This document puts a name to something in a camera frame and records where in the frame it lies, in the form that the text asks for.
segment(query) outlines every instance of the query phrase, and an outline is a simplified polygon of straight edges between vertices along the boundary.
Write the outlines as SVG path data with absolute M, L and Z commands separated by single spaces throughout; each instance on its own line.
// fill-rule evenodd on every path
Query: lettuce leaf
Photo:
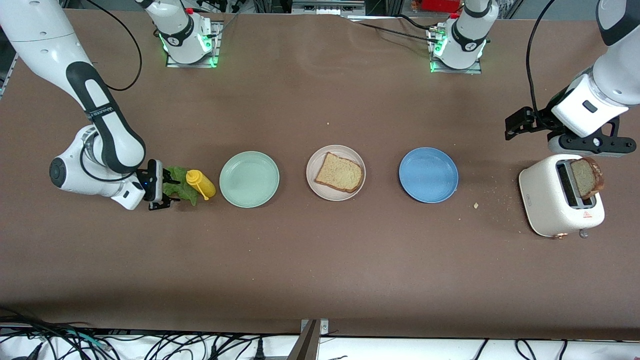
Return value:
M 187 184 L 187 169 L 183 167 L 165 167 L 165 169 L 169 170 L 171 173 L 171 178 L 173 180 L 180 181 L 179 184 L 163 184 L 163 193 L 168 196 L 173 195 L 174 193 L 178 194 L 178 197 L 182 200 L 191 201 L 191 205 L 196 206 L 196 202 L 198 201 L 198 193 L 197 190 L 191 187 L 191 185 Z

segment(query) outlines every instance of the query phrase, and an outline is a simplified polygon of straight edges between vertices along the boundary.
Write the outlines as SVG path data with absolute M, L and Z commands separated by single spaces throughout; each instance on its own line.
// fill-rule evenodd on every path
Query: white toaster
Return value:
M 552 155 L 520 173 L 527 218 L 539 235 L 560 237 L 580 231 L 581 236 L 586 236 L 586 229 L 604 221 L 600 194 L 582 200 L 578 193 L 570 162 L 581 158 L 574 154 Z

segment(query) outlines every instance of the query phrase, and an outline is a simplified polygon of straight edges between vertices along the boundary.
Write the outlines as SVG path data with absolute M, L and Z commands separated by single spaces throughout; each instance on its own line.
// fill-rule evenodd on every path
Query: mustard bottle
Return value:
M 187 171 L 187 184 L 202 194 L 205 200 L 216 194 L 216 187 L 200 170 Z

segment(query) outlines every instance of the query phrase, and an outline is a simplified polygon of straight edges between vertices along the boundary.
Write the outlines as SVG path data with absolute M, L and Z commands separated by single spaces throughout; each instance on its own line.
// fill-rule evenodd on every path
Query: plate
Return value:
M 402 159 L 400 183 L 418 201 L 441 202 L 456 191 L 458 169 L 444 152 L 432 147 L 419 147 Z
M 220 173 L 222 196 L 239 208 L 255 208 L 269 201 L 278 190 L 279 183 L 276 163 L 257 151 L 235 155 Z
M 330 188 L 329 186 L 318 184 L 314 181 L 314 179 L 320 172 L 320 168 L 324 163 L 324 158 L 326 157 L 327 152 L 337 155 L 340 158 L 349 159 L 360 165 L 360 167 L 362 168 L 362 182 L 360 182 L 360 186 L 356 189 L 356 191 L 352 193 L 342 192 L 334 188 Z M 360 155 L 358 155 L 358 153 L 355 152 L 352 148 L 342 145 L 329 145 L 323 147 L 322 149 L 316 151 L 315 154 L 311 155 L 311 158 L 307 163 L 307 182 L 309 183 L 311 190 L 313 190 L 314 193 L 316 193 L 321 198 L 329 201 L 343 201 L 354 197 L 360 191 L 360 189 L 362 189 L 362 185 L 364 185 L 364 180 L 366 177 L 367 170 L 364 167 L 364 161 L 362 161 Z

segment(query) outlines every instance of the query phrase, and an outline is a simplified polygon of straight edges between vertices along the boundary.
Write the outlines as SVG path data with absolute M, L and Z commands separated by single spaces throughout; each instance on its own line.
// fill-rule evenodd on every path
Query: toasted bread slice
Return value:
M 362 176 L 362 168 L 358 164 L 327 152 L 314 181 L 338 191 L 352 193 L 360 186 Z
M 598 163 L 592 158 L 582 158 L 571 162 L 571 171 L 575 178 L 578 192 L 586 200 L 604 189 L 604 178 Z

